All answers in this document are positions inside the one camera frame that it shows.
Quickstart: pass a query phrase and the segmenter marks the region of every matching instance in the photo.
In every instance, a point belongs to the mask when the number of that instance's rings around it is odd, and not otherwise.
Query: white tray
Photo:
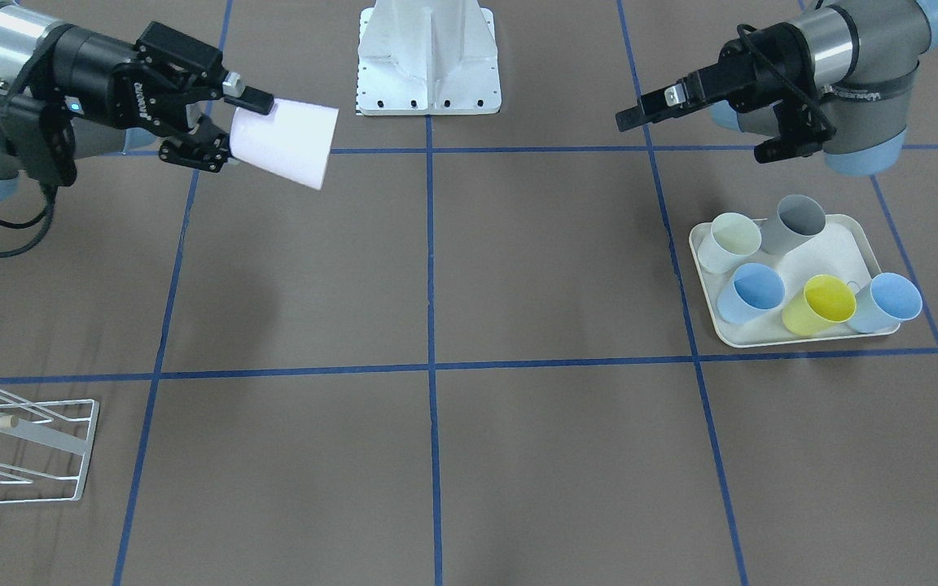
[[[761,226],[766,219],[755,220]],[[876,274],[882,272],[874,252],[867,242],[867,234],[859,222],[841,214],[827,214],[827,226],[823,231],[806,244],[788,252],[784,256],[767,255],[759,250],[744,262],[762,263],[774,268],[784,279],[784,303],[774,310],[759,316],[748,323],[729,323],[719,317],[715,309],[715,300],[722,291],[722,287],[733,277],[733,271],[723,274],[713,274],[703,268],[697,260],[697,249],[701,240],[708,233],[711,222],[697,224],[690,230],[690,251],[693,253],[693,264],[700,275],[700,286],[704,289],[704,300],[708,303],[708,312],[715,324],[715,334],[719,339],[733,348],[758,348],[758,346],[775,346],[779,344],[796,344],[800,342],[819,342],[823,340],[844,340],[848,338],[870,338],[874,336],[888,336],[900,329],[900,324],[889,330],[875,331],[873,334],[859,334],[844,323],[820,331],[815,336],[797,336],[792,334],[781,321],[781,310],[798,291],[803,288],[809,278],[818,274],[830,274],[848,282],[854,291],[857,291]]]

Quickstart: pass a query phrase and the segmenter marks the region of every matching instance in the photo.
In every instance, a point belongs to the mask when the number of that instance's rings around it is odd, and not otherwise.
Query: white wire rack
[[[0,434],[36,442],[48,448],[81,457],[77,474],[49,474],[40,470],[0,462],[0,485],[34,485],[49,483],[52,496],[15,497],[0,494],[0,505],[16,503],[49,503],[78,501],[85,490],[93,453],[93,438],[100,405],[96,400],[31,401],[0,388]],[[77,409],[82,416],[67,416],[62,409]],[[75,433],[59,429],[74,427]]]

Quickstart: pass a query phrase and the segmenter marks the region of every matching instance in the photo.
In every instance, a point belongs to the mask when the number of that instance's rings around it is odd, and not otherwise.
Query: gray cup
[[[777,214],[762,224],[762,249],[786,255],[823,231],[827,215],[812,198],[789,195],[777,205]]]

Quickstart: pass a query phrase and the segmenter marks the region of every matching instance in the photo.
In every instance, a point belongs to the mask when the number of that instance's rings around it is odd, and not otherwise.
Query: green cup
[[[784,326],[797,336],[813,336],[845,323],[857,311],[857,298],[849,285],[830,274],[819,274],[805,282],[784,307]]]

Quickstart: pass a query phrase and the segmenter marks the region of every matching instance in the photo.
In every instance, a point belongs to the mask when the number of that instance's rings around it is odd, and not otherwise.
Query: light blue cup
[[[922,294],[914,283],[894,272],[883,272],[857,293],[857,312],[848,325],[861,334],[888,330],[922,314]]]
[[[719,293],[715,307],[729,323],[746,323],[784,303],[784,281],[770,267],[745,263]]]

